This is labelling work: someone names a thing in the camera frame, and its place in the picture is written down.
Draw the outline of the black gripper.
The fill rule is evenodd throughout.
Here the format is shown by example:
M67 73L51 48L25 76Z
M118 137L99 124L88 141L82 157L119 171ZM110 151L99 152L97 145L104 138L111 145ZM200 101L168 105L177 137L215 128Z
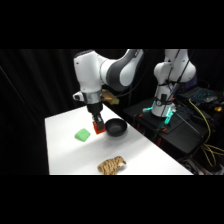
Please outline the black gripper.
M98 131L98 128L105 128L105 124L103 118L101 117L100 112L103 110L103 104L101 102L95 104L88 104L87 110L91 113L92 116L92 123L95 131Z

